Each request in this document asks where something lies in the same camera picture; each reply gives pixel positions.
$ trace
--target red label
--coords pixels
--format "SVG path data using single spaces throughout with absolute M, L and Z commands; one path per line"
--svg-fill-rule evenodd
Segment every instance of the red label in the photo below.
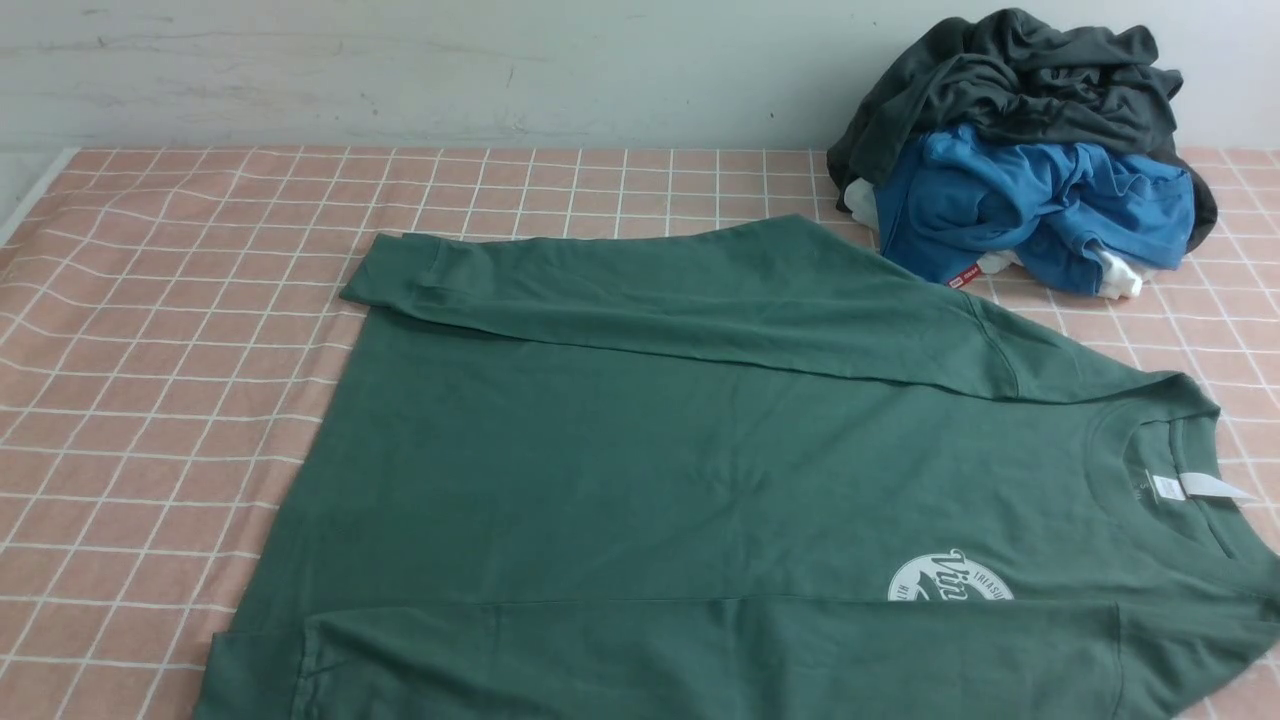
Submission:
M 951 282 L 947 283 L 947 287 L 964 287 L 970 282 L 973 282 L 973 278 L 978 277 L 979 274 L 982 274 L 982 268 L 979 268 L 978 264 L 974 263 L 973 265 L 969 265 L 965 269 L 965 272 L 951 278 Z

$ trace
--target pink grid fabric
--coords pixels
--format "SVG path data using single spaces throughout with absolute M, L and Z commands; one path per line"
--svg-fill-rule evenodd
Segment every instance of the pink grid fabric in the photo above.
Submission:
M 1280 550 L 1280 155 L 1187 152 L 1222 222 L 1108 302 L 965 290 L 1224 406 L 1225 479 Z M 799 213 L 820 152 L 256 147 L 78 154 L 0 247 L 0 717 L 187 717 L 364 318 L 375 232 L 653 237 Z M 1274 717 L 1275 653 L 1187 717 Z

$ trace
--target white tag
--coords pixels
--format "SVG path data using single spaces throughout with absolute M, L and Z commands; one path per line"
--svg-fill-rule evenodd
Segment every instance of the white tag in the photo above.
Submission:
M 1152 475 L 1151 484 L 1156 487 L 1156 493 L 1165 500 L 1187 500 L 1187 493 L 1183 492 L 1183 483 L 1172 478 Z
M 1178 479 L 1181 480 L 1183 489 L 1187 495 L 1198 495 L 1203 497 L 1239 497 L 1243 500 L 1257 500 L 1252 495 L 1244 492 L 1243 489 L 1224 483 L 1222 480 L 1215 478 L 1213 475 L 1206 475 L 1204 473 L 1179 473 Z

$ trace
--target shoulder seam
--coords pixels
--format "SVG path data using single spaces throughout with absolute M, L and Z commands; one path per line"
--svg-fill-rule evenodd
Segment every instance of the shoulder seam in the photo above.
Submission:
M 965 305 L 969 307 L 969 315 L 972 315 L 974 322 L 978 323 L 978 329 L 982 331 L 982 337 L 987 340 L 987 345 L 989 345 L 991 348 L 996 351 L 996 355 L 1000 356 L 1000 361 L 1005 364 L 1005 370 L 1009 372 L 1009 379 L 1014 384 L 1014 397 L 1021 397 L 1023 388 L 1018 382 L 1018 373 L 1014 372 L 1014 364 L 1009 361 L 1009 356 L 1005 355 L 1005 350 L 1000 347 L 1000 343 L 997 343 L 996 338 L 992 337 L 991 327 L 987 323 L 987 318 L 978 307 L 978 304 L 974 301 L 973 296 L 970 296 L 968 292 L 964 291 L 956 291 L 956 292 L 964 296 Z

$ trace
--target clothing tag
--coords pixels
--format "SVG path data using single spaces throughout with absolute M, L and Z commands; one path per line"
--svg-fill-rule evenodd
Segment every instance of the clothing tag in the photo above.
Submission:
M 1243 489 L 1224 483 L 1222 480 L 1215 478 L 1213 475 L 1206 475 L 1204 473 L 1179 473 L 1178 479 L 1181 480 L 1183 489 L 1187 495 L 1198 495 L 1202 497 L 1240 497 L 1244 500 L 1257 500 L 1252 495 L 1244 492 Z
M 964 287 L 969 284 L 973 281 L 973 278 L 978 277 L 979 274 L 982 274 L 982 268 L 979 268 L 978 264 L 974 263 L 973 265 L 965 268 L 963 273 L 951 278 L 951 281 L 947 283 L 947 287 Z
M 1165 500 L 1187 500 L 1187 493 L 1183 492 L 1183 483 L 1172 478 L 1152 475 L 1151 484 L 1155 486 L 1156 493 Z

